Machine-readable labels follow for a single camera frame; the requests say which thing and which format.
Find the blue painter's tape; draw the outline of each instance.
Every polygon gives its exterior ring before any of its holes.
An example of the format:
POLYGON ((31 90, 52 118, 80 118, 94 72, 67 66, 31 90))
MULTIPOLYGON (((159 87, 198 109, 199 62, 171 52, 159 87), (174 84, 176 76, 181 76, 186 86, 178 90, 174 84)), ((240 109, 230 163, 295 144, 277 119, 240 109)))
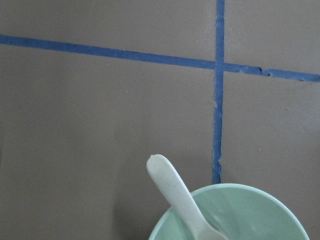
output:
POLYGON ((213 169, 212 183, 221 183, 222 127, 223 127, 223 95, 224 95, 224 59, 225 59, 225 1, 216 1, 215 23, 215 80, 214 80, 214 126, 213 126, 213 169))
POLYGON ((262 69, 258 66, 247 66, 232 63, 224 63, 224 71, 232 73, 245 73, 259 76, 272 76, 281 79, 292 79, 308 82, 320 83, 320 74, 296 72, 296 71, 285 71, 280 69, 262 69))
POLYGON ((215 69, 215 62, 186 57, 167 56, 137 51, 127 51, 106 47, 40 40, 17 36, 0 35, 0 44, 36 49, 62 51, 68 53, 87 54, 101 57, 118 58, 148 63, 168 64, 200 69, 215 69))

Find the gray surface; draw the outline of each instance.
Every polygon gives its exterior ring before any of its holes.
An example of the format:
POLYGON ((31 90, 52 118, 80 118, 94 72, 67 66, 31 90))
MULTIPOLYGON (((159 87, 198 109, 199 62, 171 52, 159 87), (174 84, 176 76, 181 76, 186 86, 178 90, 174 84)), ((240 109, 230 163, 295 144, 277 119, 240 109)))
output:
POLYGON ((147 239, 169 207, 151 154, 210 184, 213 71, 0 52, 0 239, 147 239))
MULTIPOLYGON (((319 1, 225 1, 225 61, 319 73, 319 1)), ((0 34, 215 59, 216 1, 0 2, 0 34)), ((214 72, 0 45, 0 239, 147 239, 166 155, 211 182, 214 72)), ((224 182, 320 239, 319 83, 225 73, 224 182)))
POLYGON ((215 59, 215 0, 0 1, 0 33, 215 59))
POLYGON ((227 63, 319 74, 320 1, 225 1, 227 63))
POLYGON ((225 73, 222 180, 282 201, 320 238, 320 84, 225 73))

